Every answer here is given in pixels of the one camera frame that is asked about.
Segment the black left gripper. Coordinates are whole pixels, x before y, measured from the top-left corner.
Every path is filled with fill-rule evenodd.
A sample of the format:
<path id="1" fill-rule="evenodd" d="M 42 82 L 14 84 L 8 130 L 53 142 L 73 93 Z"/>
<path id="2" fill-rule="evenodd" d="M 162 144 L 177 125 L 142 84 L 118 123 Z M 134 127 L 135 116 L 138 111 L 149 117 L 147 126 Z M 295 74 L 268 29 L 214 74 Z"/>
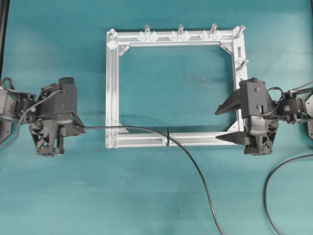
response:
<path id="1" fill-rule="evenodd" d="M 52 157 L 64 154 L 64 138 L 84 134 L 85 125 L 75 113 L 54 113 L 55 95 L 61 92 L 59 83 L 42 88 L 34 118 L 29 125 L 36 153 Z"/>

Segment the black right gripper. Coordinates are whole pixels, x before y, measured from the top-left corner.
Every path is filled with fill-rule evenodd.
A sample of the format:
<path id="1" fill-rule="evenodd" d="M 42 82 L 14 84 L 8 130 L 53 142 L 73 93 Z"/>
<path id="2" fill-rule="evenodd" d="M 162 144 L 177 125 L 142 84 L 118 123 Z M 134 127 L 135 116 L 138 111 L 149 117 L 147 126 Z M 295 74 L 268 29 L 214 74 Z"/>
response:
<path id="1" fill-rule="evenodd" d="M 240 89 L 230 94 L 226 101 L 219 105 L 215 115 L 237 111 L 242 108 L 243 103 L 243 86 L 247 80 L 240 82 Z M 260 116 L 249 116 L 245 119 L 245 131 L 232 132 L 224 135 L 216 136 L 217 139 L 235 144 L 245 144 L 245 154 L 265 155 L 271 152 L 271 148 L 266 146 L 268 141 L 268 130 L 270 121 L 265 118 L 265 114 Z"/>

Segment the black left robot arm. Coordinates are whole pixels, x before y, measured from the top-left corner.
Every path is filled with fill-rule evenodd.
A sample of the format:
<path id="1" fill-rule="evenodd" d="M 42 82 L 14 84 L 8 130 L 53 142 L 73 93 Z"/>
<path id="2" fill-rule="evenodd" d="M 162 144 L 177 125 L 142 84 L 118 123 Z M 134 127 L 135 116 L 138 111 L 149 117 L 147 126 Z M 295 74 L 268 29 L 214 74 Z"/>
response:
<path id="1" fill-rule="evenodd" d="M 29 125 L 36 153 L 52 157 L 64 154 L 64 138 L 83 134 L 77 115 L 77 88 L 72 77 L 60 78 L 41 89 L 39 96 L 19 92 L 10 78 L 9 87 L 0 86 L 0 146 L 11 140 L 13 125 Z"/>

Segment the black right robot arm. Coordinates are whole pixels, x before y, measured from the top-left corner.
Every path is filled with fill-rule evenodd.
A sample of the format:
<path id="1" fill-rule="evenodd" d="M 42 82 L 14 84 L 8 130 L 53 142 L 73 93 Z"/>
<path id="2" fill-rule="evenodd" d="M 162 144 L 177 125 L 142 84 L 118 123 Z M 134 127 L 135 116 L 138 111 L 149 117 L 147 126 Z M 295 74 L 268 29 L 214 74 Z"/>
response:
<path id="1" fill-rule="evenodd" d="M 299 98 L 300 94 L 311 93 L 312 88 L 281 92 L 280 99 L 274 101 L 269 95 L 265 82 L 260 79 L 253 77 L 243 80 L 239 86 L 239 89 L 232 92 L 218 107 L 215 114 L 241 110 L 245 121 L 244 129 L 219 135 L 216 138 L 243 145 L 245 154 L 271 154 L 280 120 L 294 124 L 309 122 L 313 119 L 309 111 L 312 105 L 305 99 Z"/>

